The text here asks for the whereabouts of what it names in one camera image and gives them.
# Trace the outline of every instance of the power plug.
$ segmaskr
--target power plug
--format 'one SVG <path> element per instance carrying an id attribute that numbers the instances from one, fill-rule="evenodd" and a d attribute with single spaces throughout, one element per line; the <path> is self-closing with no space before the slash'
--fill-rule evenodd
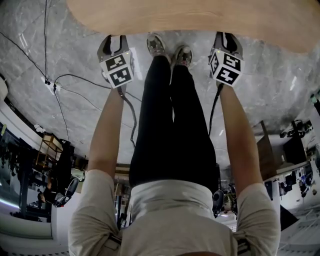
<path id="1" fill-rule="evenodd" d="M 46 80 L 43 76 L 41 77 L 41 80 L 45 87 L 50 91 L 50 93 L 54 96 L 54 81 Z M 60 92 L 61 85 L 59 85 L 57 82 L 55 83 L 56 91 Z"/>

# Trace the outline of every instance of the person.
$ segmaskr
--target person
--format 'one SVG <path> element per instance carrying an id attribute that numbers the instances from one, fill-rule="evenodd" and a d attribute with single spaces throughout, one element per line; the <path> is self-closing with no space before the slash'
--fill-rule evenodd
<path id="1" fill-rule="evenodd" d="M 46 188 L 44 192 L 38 189 L 38 200 L 43 203 L 54 204 L 57 193 L 64 195 L 71 182 L 71 156 L 75 148 L 64 139 L 61 139 L 60 143 L 63 151 L 56 166 L 48 172 Z"/>
<path id="2" fill-rule="evenodd" d="M 179 47 L 171 65 L 160 36 L 150 34 L 146 41 L 153 61 L 129 171 L 132 224 L 119 230 L 115 218 L 113 178 L 124 101 L 112 89 L 93 134 L 82 198 L 71 218 L 70 255 L 275 255 L 280 217 L 264 187 L 256 140 L 235 91 L 225 85 L 220 93 L 238 204 L 233 233 L 213 217 L 216 156 L 188 70 L 192 51 Z"/>

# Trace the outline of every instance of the light strip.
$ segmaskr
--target light strip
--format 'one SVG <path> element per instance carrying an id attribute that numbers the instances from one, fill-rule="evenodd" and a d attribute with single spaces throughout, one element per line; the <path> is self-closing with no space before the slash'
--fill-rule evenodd
<path id="1" fill-rule="evenodd" d="M 10 203 L 10 202 L 5 201 L 5 200 L 2 200 L 1 198 L 0 198 L 0 203 L 3 203 L 5 205 L 7 205 L 7 206 L 11 206 L 11 207 L 14 207 L 14 208 L 17 208 L 17 209 L 20 209 L 20 207 L 18 205 Z"/>

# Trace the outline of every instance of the shirt sleeve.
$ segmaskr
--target shirt sleeve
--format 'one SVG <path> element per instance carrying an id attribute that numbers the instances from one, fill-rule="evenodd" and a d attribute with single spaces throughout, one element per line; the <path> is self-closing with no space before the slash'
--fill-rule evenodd
<path id="1" fill-rule="evenodd" d="M 237 198 L 238 221 L 235 238 L 247 240 L 252 255 L 276 255 L 281 227 L 266 187 L 256 183 L 245 188 Z"/>
<path id="2" fill-rule="evenodd" d="M 90 170 L 83 183 L 82 198 L 68 233 L 70 255 L 96 256 L 110 234 L 117 235 L 114 181 L 105 172 Z"/>

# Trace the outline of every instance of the gray tile floor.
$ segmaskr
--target gray tile floor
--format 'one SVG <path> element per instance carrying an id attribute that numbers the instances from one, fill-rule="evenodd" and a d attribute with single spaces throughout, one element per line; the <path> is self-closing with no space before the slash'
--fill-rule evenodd
<path id="1" fill-rule="evenodd" d="M 45 70 L 44 56 L 45 0 L 2 0 L 0 5 L 0 31 L 18 43 L 29 56 Z M 190 72 L 209 122 L 212 103 L 217 91 L 209 78 L 208 55 L 215 40 L 214 31 L 160 32 L 173 53 L 180 44 L 193 49 Z M 47 73 L 51 80 L 72 73 L 95 83 L 107 86 L 101 75 L 97 50 L 106 37 L 77 22 L 69 12 L 66 0 L 48 0 L 47 10 Z M 127 36 L 129 46 L 137 54 L 139 73 L 127 90 L 142 98 L 144 79 L 152 61 L 146 47 L 146 34 Z M 320 44 L 308 54 L 294 54 L 259 40 L 238 37 L 246 61 L 245 72 L 235 91 L 252 125 L 264 120 L 270 134 L 286 128 L 298 115 L 308 118 L 312 108 L 308 99 L 320 84 Z M 39 124 L 60 138 L 67 138 L 65 124 L 56 98 L 41 80 L 40 72 L 19 50 L 0 35 L 0 73 L 9 83 L 9 99 L 33 124 Z M 88 98 L 102 108 L 109 91 L 74 77 L 59 80 L 62 87 Z M 82 97 L 61 90 L 58 93 L 68 126 L 71 143 L 76 153 L 87 155 L 100 111 Z M 139 120 L 141 103 L 129 97 Z M 123 110 L 119 163 L 130 163 L 133 147 L 130 134 L 133 118 L 130 108 Z M 217 162 L 228 169 L 226 134 L 221 105 L 218 102 L 211 140 L 216 148 Z"/>

